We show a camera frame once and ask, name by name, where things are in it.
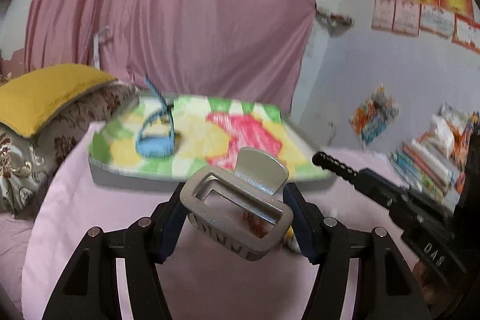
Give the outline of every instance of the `curtain fold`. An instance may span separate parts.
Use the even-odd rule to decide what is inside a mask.
[[[91,64],[109,26],[100,63],[119,79],[288,112],[314,15],[315,0],[33,0],[25,65]]]

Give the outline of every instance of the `blue claw clip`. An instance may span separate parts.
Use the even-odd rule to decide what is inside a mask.
[[[135,141],[135,150],[145,158],[165,158],[175,151],[175,129],[173,127],[172,108],[173,105],[167,105],[160,92],[155,88],[152,82],[145,76],[145,84],[150,91],[157,96],[160,101],[160,109],[150,114],[142,128],[138,131],[137,140]],[[146,135],[143,136],[145,129],[153,122],[167,117],[170,123],[170,132],[168,136],[162,135]]]

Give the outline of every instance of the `yellow pillow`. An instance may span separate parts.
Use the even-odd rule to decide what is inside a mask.
[[[66,104],[115,79],[82,64],[30,72],[0,87],[0,122],[20,136],[32,137]]]

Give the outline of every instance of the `metal screw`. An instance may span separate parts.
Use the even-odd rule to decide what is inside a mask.
[[[149,217],[142,217],[140,220],[138,220],[138,225],[140,225],[142,228],[149,226],[151,223],[152,220]]]
[[[381,238],[384,238],[385,236],[388,235],[387,230],[380,226],[376,227],[374,232],[377,236],[380,236]]]
[[[334,227],[337,225],[337,220],[334,219],[333,217],[325,217],[323,219],[323,223],[326,225],[326,226],[329,226],[329,227]]]
[[[92,228],[90,228],[87,232],[87,234],[91,237],[91,238],[94,238],[95,236],[97,236],[98,234],[100,233],[100,228],[98,228],[97,226],[93,226]]]

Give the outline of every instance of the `floral pattern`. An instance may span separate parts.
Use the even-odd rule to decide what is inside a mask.
[[[36,216],[55,172],[90,123],[109,120],[134,100],[135,86],[113,82],[71,103],[30,139],[0,124],[0,210]]]

